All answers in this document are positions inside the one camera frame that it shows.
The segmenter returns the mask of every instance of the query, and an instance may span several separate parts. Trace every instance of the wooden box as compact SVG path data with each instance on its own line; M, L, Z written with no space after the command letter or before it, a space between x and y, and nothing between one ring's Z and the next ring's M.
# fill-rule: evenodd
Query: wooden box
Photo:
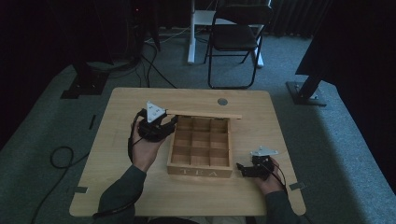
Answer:
M169 175L230 177L230 119L179 117L172 134Z

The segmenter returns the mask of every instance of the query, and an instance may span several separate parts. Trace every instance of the wire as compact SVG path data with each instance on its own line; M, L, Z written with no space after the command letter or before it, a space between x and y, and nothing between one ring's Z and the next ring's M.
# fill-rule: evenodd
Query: wire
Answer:
M54 162L54 156L55 153L57 153L59 150L61 149L67 149L70 152L70 159L67 163L66 166L60 166L57 165ZM88 157L88 155L90 155L90 153L85 154L83 157L81 157L79 160L73 162L74 159L74 150L71 147L56 147L50 154L49 157L49 162L50 164L56 168L56 169L64 169L64 173L61 175L61 177L58 179L58 181L55 183L55 185L52 187L52 189L46 194L46 196L41 200L40 204L38 205L37 209L35 210L35 214L32 217L31 223L35 223L35 219L37 218L38 212L41 209L41 206L44 204L44 202L47 200L47 198L51 195L51 193L58 187L58 185L61 183L61 181L64 179L64 177L66 176L67 171L69 170L69 168L71 168L72 166L78 164L79 162L81 162L82 160L84 160L85 158Z
M140 65L142 65L142 64L143 64L142 61L139 60L139 62L137 63L137 65L134 67L134 69L133 69L132 71L129 71L129 72L127 72L127 73L125 73L125 74L122 74L122 75L119 75L119 76L117 76L117 77L116 77L116 76L114 76L114 77L109 77L108 79L117 79L117 78L129 76L129 75L132 74L133 72L137 73L138 67L139 67Z
M160 43L165 43L165 42L167 42L168 40L170 40L170 39L172 39L172 38L175 38L175 37L178 36L178 35L182 35L184 32L186 32L186 31L189 30L189 29L190 29L190 26L187 27L187 28L185 28L185 29L183 29L182 31L180 31L180 32L177 33L177 34L174 34L174 35L169 36L168 38L166 38L165 40L161 41ZM146 43L152 44L153 42L152 42L151 40L152 40L152 38L146 40L145 42L146 42Z
M134 121L132 122L131 134L129 135L129 139L128 139L128 156L131 162L133 162L132 149L134 148L134 145L136 145L138 142L140 142L143 139L143 137L141 137L135 143L132 143L134 141L134 128L136 126L137 119L139 118L139 116L143 116L144 112L145 110L143 109L140 110L136 114L136 116L134 116Z
M122 64L120 66L116 66L116 67L112 67L112 68L102 69L102 68L94 67L92 65L90 65L90 68L93 71L112 73L112 72L119 72L119 71L127 71L129 69L135 68L139 65L139 62L140 62L139 58L133 58L133 59L130 59L129 62L126 64Z
M205 39L205 38L201 38L201 37L196 36L195 39L196 39L198 42L200 42L200 43L207 44L207 39Z
M149 59L147 59L144 55L141 55L141 57L144 59L144 60L146 60L146 62L148 62L149 64L150 64L150 66L149 66L149 69L148 69L148 76L147 76L147 83L148 83L148 88L150 87L150 85L149 85L149 71L150 71L150 69L151 69L151 67L153 67L154 69L155 69L155 71L157 71L157 73L167 82L167 83L169 83L169 85L171 85L173 88L175 88L175 89L177 89L177 87L174 85L174 84L172 84L172 82L170 82L158 69L157 69L157 67L153 64L153 62L154 62L154 60L155 60L155 58L157 57L157 49L154 47L154 46L152 46L152 45L150 45L150 44L148 44L148 43L145 43L146 45L149 45L150 47L152 47L152 48L154 48L154 57L153 57L153 59L151 60L151 61L149 61Z
M106 211L104 211L104 212L95 213L95 214L93 214L92 218L93 218L93 219L97 219L97 218L99 218L99 217L111 216L111 215L115 215L115 214L117 214L117 213L120 213L120 212L122 212L122 211L128 209L129 207L133 206L133 205L137 202L137 200L138 200L138 199L140 198L140 196L142 195L142 192L143 192L143 190L141 189L140 192L136 195L136 197L134 197L134 198L133 198L130 202L128 202L127 204L125 204L125 205L123 205L123 206L121 206L121 207L119 207L119 208L113 209L113 210L106 210Z
M134 72L136 73L137 77L139 78L139 88L141 88L142 87L142 77L139 75L137 70L134 71Z
M314 222L311 220L311 218L308 217L308 215L307 215L306 213L304 214L304 217L306 218L306 220L307 220L309 223L314 224Z
M147 78L146 78L146 66L142 63L143 66L143 78L146 81L146 85L147 85Z
M282 186L282 189L285 191L286 195L289 196L288 194L288 189L286 188L286 178L285 175L283 174L283 171L280 169L280 167L276 164L274 164L274 166L276 166L276 168L280 171L280 173L283 176L283 181L285 183L282 182L282 180L279 178L279 176L277 176L276 174L274 174L273 171L270 171L270 169L268 169L265 165L263 166L277 181L279 181L280 185Z

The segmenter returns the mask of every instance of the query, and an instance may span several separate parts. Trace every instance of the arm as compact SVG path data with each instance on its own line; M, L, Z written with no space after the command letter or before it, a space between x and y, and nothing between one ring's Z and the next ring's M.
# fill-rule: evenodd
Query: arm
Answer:
M102 194L98 213L112 211L122 208L129 204L126 209L121 209L114 215L103 216L95 219L95 224L100 223L133 223L134 221L134 203L139 199L143 184L146 179L146 172L154 163L157 152L165 139L158 143L148 142L146 139L140 139L137 133L138 123L134 128L134 147L133 147L133 165L125 174L113 183Z
M275 165L274 174L279 177L277 173L279 164L272 160ZM267 224L300 223L300 219L291 209L288 195L274 176L269 175L266 180L256 177L254 182L264 195L267 205Z

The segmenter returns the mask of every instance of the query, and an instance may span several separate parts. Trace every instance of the wooden table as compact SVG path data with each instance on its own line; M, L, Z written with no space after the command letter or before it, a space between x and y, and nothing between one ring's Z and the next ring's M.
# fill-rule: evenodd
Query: wooden table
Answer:
M228 104L219 105L219 98ZM233 163L251 166L249 152L259 146L277 150L279 154L273 157L285 174L292 208L298 215L305 213L300 190L289 188L297 180L268 92L116 88L78 183L88 190L75 193L70 206L72 216L94 214L101 194L131 165L127 155L131 122L141 108L146 108L147 101L172 110L242 115L242 119L231 121ZM169 147L170 137L148 170L144 192L135 204L137 216L265 215L265 202L257 186L251 178L242 177L235 164L231 178L169 175Z

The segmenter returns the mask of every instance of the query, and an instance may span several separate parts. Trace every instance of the black folding chair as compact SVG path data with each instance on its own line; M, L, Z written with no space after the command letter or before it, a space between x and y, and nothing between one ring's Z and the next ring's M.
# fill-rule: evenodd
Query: black folding chair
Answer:
M256 68L262 47L262 35L273 16L273 10L267 5L228 5L216 10L213 17L209 40L207 43L206 58L209 57L209 71L207 84L212 89L234 90L249 88L256 76ZM219 23L223 19L232 24ZM213 54L213 48L218 51L246 51L246 54ZM215 56L245 56L245 62L250 52L257 50L254 62L253 75L250 83L245 86L213 86L212 58Z

